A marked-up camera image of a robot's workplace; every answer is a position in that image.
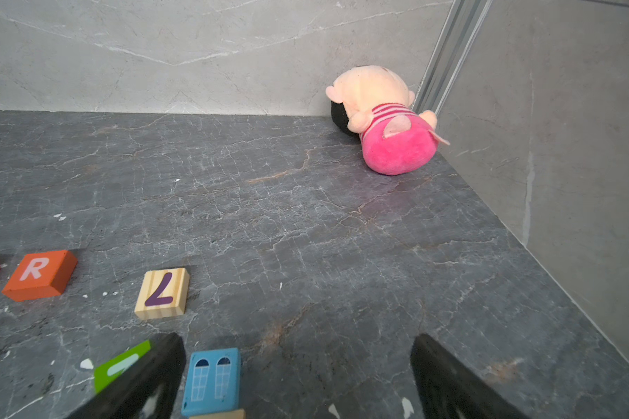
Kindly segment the blue house picture block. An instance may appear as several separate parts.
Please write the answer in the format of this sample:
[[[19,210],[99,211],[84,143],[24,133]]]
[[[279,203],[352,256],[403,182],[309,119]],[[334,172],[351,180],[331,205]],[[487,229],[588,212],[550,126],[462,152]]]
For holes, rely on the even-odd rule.
[[[181,413],[195,417],[239,408],[241,358],[237,347],[194,352]]]

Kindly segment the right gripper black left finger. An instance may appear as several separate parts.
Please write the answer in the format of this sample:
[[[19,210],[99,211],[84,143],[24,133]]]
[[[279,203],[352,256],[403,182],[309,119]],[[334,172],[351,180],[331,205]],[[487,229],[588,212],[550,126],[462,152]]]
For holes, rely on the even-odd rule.
[[[158,335],[150,351],[68,418],[169,418],[185,366],[182,337]]]

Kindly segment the wooden Z letter block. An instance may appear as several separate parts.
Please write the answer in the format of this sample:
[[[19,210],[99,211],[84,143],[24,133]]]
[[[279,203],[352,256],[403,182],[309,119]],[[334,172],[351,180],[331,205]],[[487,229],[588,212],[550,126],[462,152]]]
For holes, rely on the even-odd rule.
[[[148,271],[137,298],[135,314],[142,321],[185,314],[190,274],[184,267]]]

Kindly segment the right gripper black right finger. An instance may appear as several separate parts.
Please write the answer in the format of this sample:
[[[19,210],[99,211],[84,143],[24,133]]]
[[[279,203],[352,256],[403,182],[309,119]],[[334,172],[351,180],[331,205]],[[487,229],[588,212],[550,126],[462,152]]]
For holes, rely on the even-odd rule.
[[[426,333],[414,340],[411,367],[425,418],[528,418]]]

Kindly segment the green right letter block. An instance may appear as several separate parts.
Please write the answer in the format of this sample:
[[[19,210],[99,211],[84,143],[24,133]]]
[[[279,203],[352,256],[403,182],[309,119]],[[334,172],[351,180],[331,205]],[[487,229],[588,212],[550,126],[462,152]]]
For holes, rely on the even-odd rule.
[[[94,393],[99,394],[151,349],[149,340],[101,364],[94,370]]]

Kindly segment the pink plush doll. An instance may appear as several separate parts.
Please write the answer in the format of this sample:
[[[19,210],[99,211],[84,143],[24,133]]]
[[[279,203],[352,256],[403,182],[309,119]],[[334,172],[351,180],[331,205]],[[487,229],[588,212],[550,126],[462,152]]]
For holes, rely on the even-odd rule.
[[[436,114],[412,111],[415,92],[385,67],[354,67],[326,88],[326,96],[335,125],[359,136],[363,160],[381,175],[419,169],[449,143],[436,133]]]

